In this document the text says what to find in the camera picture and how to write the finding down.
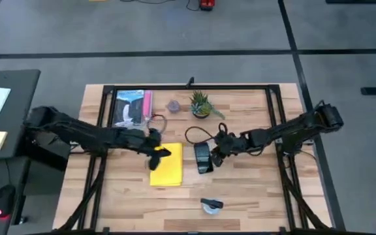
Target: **potted plant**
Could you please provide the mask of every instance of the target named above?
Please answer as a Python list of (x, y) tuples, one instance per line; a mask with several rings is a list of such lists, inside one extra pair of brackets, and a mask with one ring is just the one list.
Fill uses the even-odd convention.
[(208, 95), (201, 91), (194, 91), (191, 100), (191, 111), (196, 118), (204, 119), (210, 115), (211, 112), (217, 114), (220, 118), (225, 119), (225, 116), (214, 108), (208, 101)]

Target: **pink item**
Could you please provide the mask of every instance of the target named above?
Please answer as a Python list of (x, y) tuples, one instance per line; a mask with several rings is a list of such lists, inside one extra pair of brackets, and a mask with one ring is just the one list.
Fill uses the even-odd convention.
[(151, 102), (152, 102), (152, 91), (144, 91), (143, 117), (145, 119), (149, 119), (151, 117)]

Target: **black smartphone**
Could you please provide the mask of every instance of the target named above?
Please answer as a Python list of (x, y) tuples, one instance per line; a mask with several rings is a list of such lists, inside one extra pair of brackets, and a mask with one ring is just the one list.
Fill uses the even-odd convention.
[(213, 163), (207, 143), (194, 144), (196, 166), (199, 174), (213, 172)]

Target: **wooden table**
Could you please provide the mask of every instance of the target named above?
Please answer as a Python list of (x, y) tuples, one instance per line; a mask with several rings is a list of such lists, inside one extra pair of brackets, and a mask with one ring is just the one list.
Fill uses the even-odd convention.
[[(96, 124), (103, 85), (87, 85), (79, 118)], [(287, 119), (302, 113), (296, 84), (280, 84)], [(116, 149), (108, 156), (97, 230), (111, 231), (278, 231), (287, 227), (287, 214), (279, 177), (274, 145), (268, 146), (259, 157), (240, 154), (226, 159), (214, 172), (200, 175), (192, 145), (185, 130), (193, 125), (217, 133), (222, 121), (218, 116), (196, 119), (189, 110), (192, 91), (160, 90), (153, 92), (153, 112), (163, 114), (168, 126), (163, 142), (182, 142), (183, 183), (181, 187), (150, 187), (147, 158), (134, 152)], [(225, 116), (229, 132), (268, 128), (270, 118), (265, 92), (261, 90), (209, 90), (209, 99)], [(178, 114), (165, 108), (170, 99), (182, 107)], [(192, 132), (192, 141), (207, 137)], [(304, 151), (312, 153), (311, 147)], [(60, 227), (82, 199), (89, 162), (88, 155), (71, 155), (54, 228)], [(321, 220), (331, 225), (321, 180), (312, 156), (296, 156), (296, 166), (304, 198)], [(219, 215), (205, 214), (200, 198), (218, 198), (225, 203)], [(298, 209), (294, 200), (294, 215), (299, 226)], [(92, 203), (88, 207), (86, 227), (89, 226)]]

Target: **yellow cloth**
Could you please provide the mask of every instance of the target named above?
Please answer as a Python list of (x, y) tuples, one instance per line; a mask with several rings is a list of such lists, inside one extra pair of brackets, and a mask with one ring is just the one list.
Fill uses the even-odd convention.
[(156, 170), (150, 172), (151, 186), (180, 186), (182, 183), (182, 143), (162, 144), (171, 152), (168, 157), (161, 157)]

